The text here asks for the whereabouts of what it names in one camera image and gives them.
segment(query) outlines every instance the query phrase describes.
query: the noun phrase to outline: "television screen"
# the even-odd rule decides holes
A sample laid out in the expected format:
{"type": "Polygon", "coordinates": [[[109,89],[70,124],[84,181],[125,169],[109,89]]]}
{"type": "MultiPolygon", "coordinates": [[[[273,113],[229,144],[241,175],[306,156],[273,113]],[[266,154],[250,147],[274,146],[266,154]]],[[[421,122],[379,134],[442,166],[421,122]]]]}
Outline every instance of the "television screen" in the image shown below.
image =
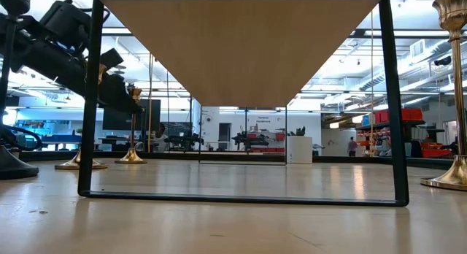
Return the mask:
{"type": "MultiPolygon", "coordinates": [[[[146,112],[136,115],[136,131],[142,130],[142,122],[145,121],[144,128],[147,129],[149,124],[149,101],[142,99],[139,102],[139,106],[144,107],[146,112]]],[[[151,130],[157,131],[159,122],[161,120],[161,100],[153,100],[151,108],[152,119],[151,119],[151,130]]],[[[131,114],[119,112],[114,109],[104,109],[104,118],[102,122],[102,128],[104,130],[131,130],[131,114]]]]}

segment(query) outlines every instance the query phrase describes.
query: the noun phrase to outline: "white pedestal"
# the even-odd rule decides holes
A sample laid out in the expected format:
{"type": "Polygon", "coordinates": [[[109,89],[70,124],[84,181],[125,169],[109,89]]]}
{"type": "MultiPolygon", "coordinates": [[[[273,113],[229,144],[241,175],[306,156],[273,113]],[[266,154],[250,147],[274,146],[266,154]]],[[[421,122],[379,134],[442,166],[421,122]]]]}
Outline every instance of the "white pedestal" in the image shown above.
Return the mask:
{"type": "Polygon", "coordinates": [[[306,136],[287,137],[288,163],[313,163],[313,138],[306,136]]]}

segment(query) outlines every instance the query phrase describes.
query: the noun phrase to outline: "black metal frame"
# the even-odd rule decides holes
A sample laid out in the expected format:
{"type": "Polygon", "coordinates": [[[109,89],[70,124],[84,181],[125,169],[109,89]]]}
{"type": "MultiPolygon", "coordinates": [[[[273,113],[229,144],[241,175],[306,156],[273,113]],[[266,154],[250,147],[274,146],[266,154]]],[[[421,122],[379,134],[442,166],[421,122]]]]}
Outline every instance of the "black metal frame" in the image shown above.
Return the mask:
{"type": "Polygon", "coordinates": [[[393,143],[394,200],[357,200],[357,199],[298,199],[249,196],[198,196],[157,193],[96,192],[90,190],[94,126],[96,121],[97,88],[99,76],[99,57],[104,5],[101,0],[93,1],[91,19],[88,79],[86,84],[85,111],[82,129],[82,157],[78,193],[81,196],[107,199],[153,199],[170,201],[208,201],[229,203],[266,203],[266,204],[326,204],[352,206],[405,207],[409,203],[409,186],[406,171],[406,156],[402,138],[401,100],[397,72],[397,56],[393,32],[393,19],[390,0],[379,2],[379,16],[382,27],[382,46],[385,62],[387,101],[390,110],[391,142],[393,143]]]}

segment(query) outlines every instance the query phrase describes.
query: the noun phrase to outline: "brass stand base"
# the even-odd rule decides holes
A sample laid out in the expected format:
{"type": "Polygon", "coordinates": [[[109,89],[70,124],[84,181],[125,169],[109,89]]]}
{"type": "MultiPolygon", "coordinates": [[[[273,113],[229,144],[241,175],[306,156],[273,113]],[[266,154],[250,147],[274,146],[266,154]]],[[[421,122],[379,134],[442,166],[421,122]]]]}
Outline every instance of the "brass stand base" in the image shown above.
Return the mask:
{"type": "Polygon", "coordinates": [[[467,191],[467,156],[457,155],[445,174],[440,177],[422,178],[420,183],[435,188],[467,191]]]}
{"type": "MultiPolygon", "coordinates": [[[[59,170],[79,170],[81,161],[81,149],[78,151],[78,154],[75,155],[73,159],[66,163],[55,165],[55,169],[59,170]]],[[[93,169],[106,169],[107,165],[105,163],[99,163],[96,160],[93,160],[93,169]]]]}
{"type": "Polygon", "coordinates": [[[142,160],[137,154],[134,148],[130,148],[128,153],[121,158],[116,160],[115,163],[147,163],[147,161],[142,160]]]}

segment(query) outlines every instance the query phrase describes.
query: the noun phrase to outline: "concrete floor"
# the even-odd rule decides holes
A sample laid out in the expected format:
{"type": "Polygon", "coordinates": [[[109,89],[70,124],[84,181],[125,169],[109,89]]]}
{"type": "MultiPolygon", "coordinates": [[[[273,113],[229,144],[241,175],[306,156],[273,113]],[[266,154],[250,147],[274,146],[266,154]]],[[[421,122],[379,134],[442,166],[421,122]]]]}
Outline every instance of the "concrete floor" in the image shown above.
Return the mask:
{"type": "MultiPolygon", "coordinates": [[[[151,161],[93,172],[95,191],[392,199],[390,166],[201,165],[151,161]]],[[[407,208],[84,199],[77,172],[35,163],[0,182],[0,253],[465,253],[467,193],[419,185],[407,208]]]]}

